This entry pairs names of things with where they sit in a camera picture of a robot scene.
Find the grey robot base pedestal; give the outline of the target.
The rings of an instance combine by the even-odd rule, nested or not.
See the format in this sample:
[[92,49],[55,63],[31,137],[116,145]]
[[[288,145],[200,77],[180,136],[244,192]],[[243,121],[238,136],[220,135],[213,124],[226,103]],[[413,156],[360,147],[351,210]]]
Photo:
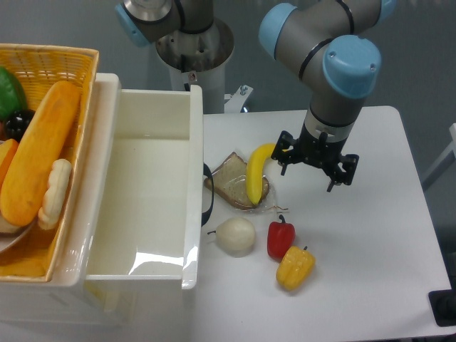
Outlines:
[[202,89],[203,113],[224,112],[225,66],[234,51],[234,36],[225,22],[215,18],[202,33],[177,30],[155,43],[174,91]]

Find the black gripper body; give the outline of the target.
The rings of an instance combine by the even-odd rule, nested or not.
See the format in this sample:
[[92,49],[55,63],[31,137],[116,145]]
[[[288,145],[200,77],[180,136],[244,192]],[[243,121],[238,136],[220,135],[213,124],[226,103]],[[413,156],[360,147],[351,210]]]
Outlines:
[[306,116],[299,136],[299,149],[304,161],[313,166],[336,165],[346,157],[342,149],[351,132],[351,125],[336,127]]

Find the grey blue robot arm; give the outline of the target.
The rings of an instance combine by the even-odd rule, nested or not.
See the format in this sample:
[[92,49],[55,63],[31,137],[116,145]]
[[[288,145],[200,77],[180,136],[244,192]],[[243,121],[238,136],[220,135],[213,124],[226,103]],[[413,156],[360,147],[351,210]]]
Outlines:
[[[331,186],[352,183],[358,156],[342,149],[382,64],[376,45],[361,34],[395,7],[394,1],[319,1],[300,10],[280,3],[262,19],[263,49],[312,91],[300,136],[282,132],[274,146],[282,167],[304,163],[323,170]],[[135,45],[155,45],[174,89],[198,85],[204,111],[221,112],[234,36],[211,1],[121,1],[115,12]]]

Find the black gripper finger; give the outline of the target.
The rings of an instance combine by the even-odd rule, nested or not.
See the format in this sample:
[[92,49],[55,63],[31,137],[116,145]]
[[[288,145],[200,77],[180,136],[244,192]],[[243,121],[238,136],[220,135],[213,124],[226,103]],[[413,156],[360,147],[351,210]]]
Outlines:
[[275,144],[271,158],[281,167],[281,176],[286,174],[289,165],[299,162],[299,141],[293,135],[282,130]]
[[359,155],[339,154],[334,160],[326,163],[326,175],[330,178],[327,192],[335,186],[351,185],[358,166]]

